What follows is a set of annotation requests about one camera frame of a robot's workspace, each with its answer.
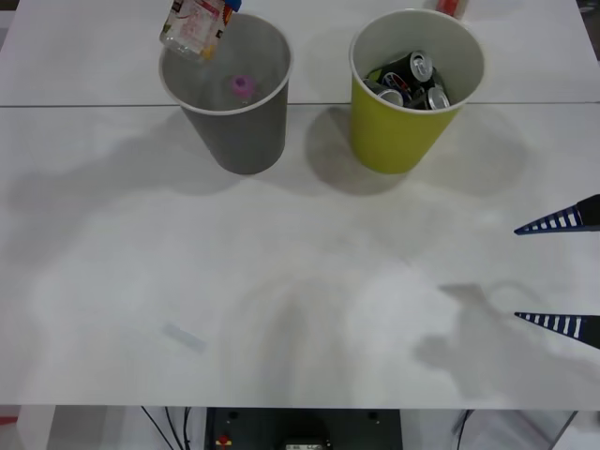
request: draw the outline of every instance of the gray paper cup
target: gray paper cup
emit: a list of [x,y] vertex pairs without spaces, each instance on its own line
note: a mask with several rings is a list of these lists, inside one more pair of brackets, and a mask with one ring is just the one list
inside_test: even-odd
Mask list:
[[[164,49],[160,79],[218,164],[253,174],[271,167],[283,152],[292,60],[288,40],[274,25],[237,13],[210,61],[188,61]],[[240,77],[254,85],[251,98],[233,93]]]

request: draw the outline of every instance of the cup rim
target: cup rim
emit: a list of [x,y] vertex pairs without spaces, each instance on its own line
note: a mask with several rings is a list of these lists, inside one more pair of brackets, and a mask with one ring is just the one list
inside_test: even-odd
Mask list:
[[267,103],[268,101],[270,101],[272,98],[274,98],[277,94],[279,94],[279,92],[281,92],[281,90],[285,87],[285,85],[290,81],[290,77],[292,76],[292,68],[293,68],[293,49],[292,49],[292,46],[290,45],[290,40],[288,39],[288,36],[281,30],[281,28],[279,26],[275,25],[271,21],[267,21],[264,17],[261,17],[258,14],[254,14],[254,13],[248,14],[246,12],[236,12],[234,14],[241,15],[241,16],[248,16],[248,17],[252,17],[254,19],[258,19],[260,21],[263,21],[264,23],[267,23],[267,24],[271,25],[273,28],[275,28],[279,32],[279,34],[283,37],[283,40],[285,41],[286,45],[288,46],[288,50],[290,52],[290,64],[288,65],[288,71],[286,72],[285,76],[283,77],[283,80],[277,86],[277,88],[275,88],[273,90],[273,92],[271,92],[271,94],[269,94],[267,97],[263,98],[261,101],[257,101],[256,103],[252,103],[251,105],[248,105],[248,106],[246,106],[244,108],[239,108],[237,110],[228,110],[228,111],[203,110],[202,108],[197,108],[195,106],[191,106],[190,104],[188,104],[185,101],[183,101],[180,98],[178,98],[171,91],[171,89],[169,88],[169,86],[165,82],[164,74],[163,74],[163,70],[162,70],[162,68],[163,68],[163,61],[165,59],[165,56],[166,56],[167,52],[171,52],[171,50],[169,50],[167,47],[164,47],[162,49],[162,52],[160,53],[160,58],[158,60],[158,75],[160,76],[160,82],[162,83],[162,87],[167,92],[167,94],[169,95],[169,97],[171,97],[180,106],[184,107],[185,109],[187,109],[189,111],[192,111],[194,113],[203,114],[203,115],[213,115],[213,116],[221,116],[221,117],[222,116],[237,115],[237,114],[242,114],[242,113],[248,113],[248,112],[250,112],[252,110],[260,108],[262,105],[264,105],[265,103]]
[[[358,71],[356,70],[356,65],[354,64],[354,47],[356,46],[356,42],[358,41],[358,39],[360,38],[360,36],[365,32],[365,30],[367,28],[369,28],[372,24],[374,24],[376,21],[378,21],[379,19],[382,19],[384,17],[387,16],[392,16],[392,15],[396,15],[396,14],[403,14],[403,13],[420,13],[420,14],[428,14],[428,15],[432,15],[432,16],[439,16],[444,20],[447,20],[449,22],[452,22],[458,26],[460,26],[462,29],[464,29],[469,36],[471,36],[471,38],[473,39],[473,41],[477,44],[477,47],[479,48],[479,51],[481,52],[481,57],[483,60],[483,73],[481,75],[481,79],[479,80],[479,83],[475,86],[475,88],[472,90],[472,92],[466,96],[464,99],[462,99],[459,103],[455,103],[454,105],[450,106],[450,108],[444,108],[442,110],[435,110],[435,111],[421,111],[421,110],[413,110],[411,108],[405,108],[403,106],[397,106],[394,105],[388,101],[383,100],[382,98],[377,97],[370,89],[368,89],[365,84],[363,83],[363,80],[361,79],[361,77],[358,75]],[[483,80],[486,78],[486,73],[487,73],[487,59],[486,59],[486,53],[484,52],[484,48],[481,45],[481,42],[479,41],[479,39],[473,34],[473,32],[471,31],[471,29],[465,25],[465,23],[459,21],[458,19],[449,16],[447,14],[444,14],[442,12],[439,11],[434,11],[432,9],[422,9],[422,8],[416,8],[416,7],[409,7],[409,8],[404,8],[404,9],[397,9],[395,11],[391,11],[391,12],[386,12],[385,14],[382,14],[381,16],[376,17],[375,19],[372,19],[371,21],[367,22],[360,30],[358,30],[356,32],[356,34],[354,35],[354,37],[352,38],[352,44],[350,45],[350,52],[349,52],[349,58],[350,58],[350,67],[352,69],[352,76],[353,78],[358,82],[359,86],[361,87],[361,89],[363,89],[364,91],[367,92],[367,94],[369,96],[371,96],[372,98],[374,98],[375,100],[377,100],[378,102],[380,102],[382,105],[391,108],[393,110],[396,111],[401,111],[403,113],[413,113],[416,115],[436,115],[436,114],[443,114],[443,113],[449,113],[451,111],[455,111],[458,110],[459,108],[461,108],[463,105],[465,105],[466,103],[469,102],[469,100],[473,97],[473,95],[477,92],[477,90],[479,89],[479,87],[481,86]]]

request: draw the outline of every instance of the yellow paper cup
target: yellow paper cup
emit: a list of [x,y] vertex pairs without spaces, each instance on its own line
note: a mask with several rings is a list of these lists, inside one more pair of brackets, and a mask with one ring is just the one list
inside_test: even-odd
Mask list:
[[[399,107],[363,83],[370,71],[414,51],[426,52],[440,73],[452,106],[438,111]],[[405,173],[436,142],[484,77],[481,45],[456,19],[437,11],[405,9],[359,31],[350,48],[352,150],[370,169]]]

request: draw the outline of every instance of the white table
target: white table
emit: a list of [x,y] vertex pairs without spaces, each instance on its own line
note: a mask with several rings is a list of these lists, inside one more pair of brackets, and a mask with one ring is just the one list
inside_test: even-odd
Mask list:
[[222,171],[176,107],[0,110],[0,404],[600,409],[600,105],[470,105],[406,176],[347,107]]
[[[22,0],[0,53],[0,105],[173,104],[158,79],[172,0]],[[350,99],[348,49],[371,19],[433,0],[245,0],[289,36],[291,103]],[[600,101],[600,69],[575,0],[470,0],[488,77],[474,102]]]

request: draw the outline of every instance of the table seam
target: table seam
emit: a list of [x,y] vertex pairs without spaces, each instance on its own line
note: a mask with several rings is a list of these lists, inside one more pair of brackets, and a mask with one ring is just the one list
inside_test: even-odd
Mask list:
[[[350,106],[349,102],[306,102],[306,103],[288,103],[288,106]],[[600,101],[474,101],[468,105],[600,105]],[[172,108],[180,106],[177,103],[158,103],[158,104],[94,104],[94,105],[0,105],[2,110],[22,110],[22,109],[67,109],[67,108]]]

